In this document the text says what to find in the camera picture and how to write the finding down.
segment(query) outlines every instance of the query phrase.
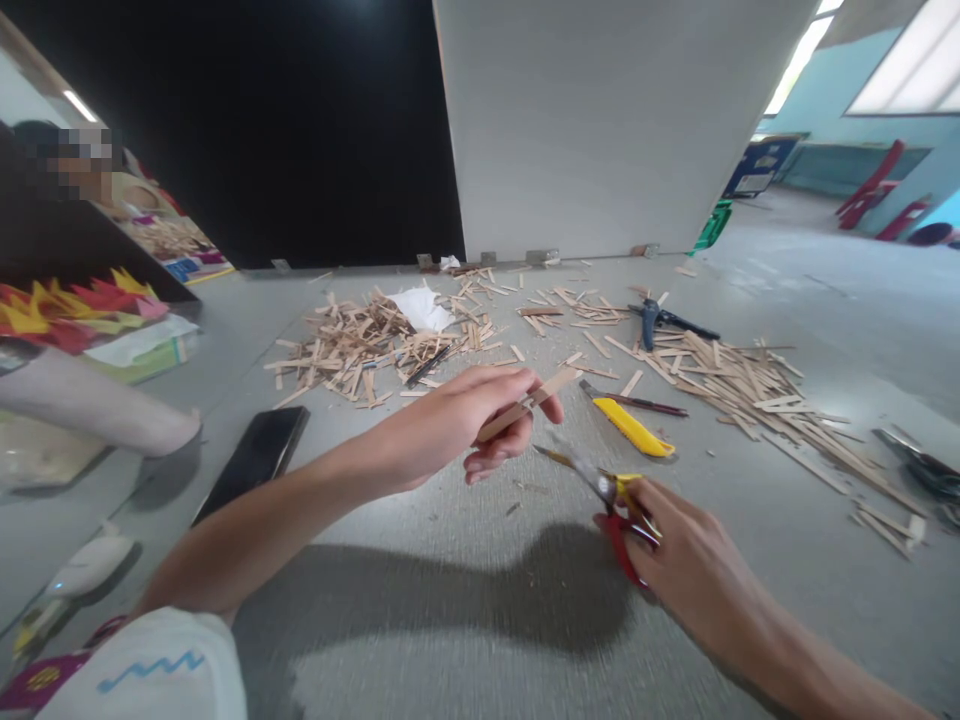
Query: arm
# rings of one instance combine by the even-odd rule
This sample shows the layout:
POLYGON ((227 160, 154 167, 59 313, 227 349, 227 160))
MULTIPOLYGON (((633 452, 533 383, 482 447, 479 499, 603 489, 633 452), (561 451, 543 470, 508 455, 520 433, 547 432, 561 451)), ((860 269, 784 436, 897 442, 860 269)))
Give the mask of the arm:
POLYGON ((932 718, 777 604, 715 517, 659 483, 630 490, 664 536, 655 553, 625 536, 630 559, 710 655, 802 718, 932 718))
MULTIPOLYGON (((475 367, 288 475, 237 498, 188 532, 130 619, 161 607, 229 616, 325 528, 361 505, 418 487, 461 452, 473 484, 526 449, 529 414, 486 443, 480 428, 540 386, 530 370, 475 367)), ((540 406, 562 422, 559 400, 540 406)))

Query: hand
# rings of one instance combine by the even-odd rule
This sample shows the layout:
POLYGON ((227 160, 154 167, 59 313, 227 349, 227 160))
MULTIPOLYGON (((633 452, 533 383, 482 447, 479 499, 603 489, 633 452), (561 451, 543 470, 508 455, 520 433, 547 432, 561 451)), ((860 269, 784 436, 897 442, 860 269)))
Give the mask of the hand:
MULTIPOLYGON (((483 443, 477 442, 480 428, 542 384, 529 368, 472 367, 356 440, 389 469, 390 492, 412 490, 476 446, 463 462, 467 485, 473 485, 526 450, 533 416, 527 413, 483 443)), ((555 395, 540 408, 551 422, 563 422, 563 406, 555 395)))
POLYGON ((624 535, 637 574, 701 647, 751 674, 779 626, 777 603, 713 515, 656 481, 629 492, 663 533, 655 551, 624 535))

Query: smartphone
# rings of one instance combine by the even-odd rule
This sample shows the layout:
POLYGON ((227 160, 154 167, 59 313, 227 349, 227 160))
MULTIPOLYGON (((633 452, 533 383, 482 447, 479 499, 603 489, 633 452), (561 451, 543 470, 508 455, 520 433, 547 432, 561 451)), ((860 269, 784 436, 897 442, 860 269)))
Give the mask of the smartphone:
POLYGON ((257 413, 197 511, 191 527, 244 493, 283 475, 309 417, 305 407, 257 413))

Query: scissors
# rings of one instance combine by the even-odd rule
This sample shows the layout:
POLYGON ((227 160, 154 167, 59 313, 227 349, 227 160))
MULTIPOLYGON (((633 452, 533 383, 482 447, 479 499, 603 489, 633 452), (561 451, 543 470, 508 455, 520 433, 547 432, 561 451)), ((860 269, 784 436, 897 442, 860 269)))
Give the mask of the scissors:
POLYGON ((643 477, 639 474, 614 474, 597 467, 591 467, 577 452, 570 443, 560 439, 555 433, 551 433, 553 441, 563 452, 547 450, 539 445, 533 447, 537 452, 546 455, 548 458, 561 465, 571 468, 590 491, 600 498, 600 502, 607 509, 607 517, 604 523, 604 530, 610 536, 613 543, 613 551, 617 556, 617 562, 630 578, 631 582, 639 587, 648 587, 647 583, 637 575, 633 569, 633 563, 630 562, 630 556, 627 555, 627 546, 623 540, 623 533, 629 533, 636 538, 646 542, 653 550, 660 547, 660 538, 663 537, 657 530, 650 518, 648 512, 637 504, 629 492, 627 486, 631 480, 643 477), (624 517, 616 509, 617 499, 622 499, 629 510, 629 517, 624 517))
POLYGON ((873 432, 894 450, 900 451, 907 460, 907 469, 932 495, 941 500, 960 502, 960 473, 883 428, 876 428, 873 432))

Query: white wall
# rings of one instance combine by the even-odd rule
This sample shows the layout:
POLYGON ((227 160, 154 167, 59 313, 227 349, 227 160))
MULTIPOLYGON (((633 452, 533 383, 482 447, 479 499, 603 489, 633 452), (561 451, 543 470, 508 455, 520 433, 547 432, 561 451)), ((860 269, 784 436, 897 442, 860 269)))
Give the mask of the white wall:
POLYGON ((815 0, 436 0, 467 259, 693 246, 815 0))
POLYGON ((53 106, 34 90, 16 65, 0 50, 0 120, 8 126, 22 120, 49 120, 59 127, 70 127, 53 106))

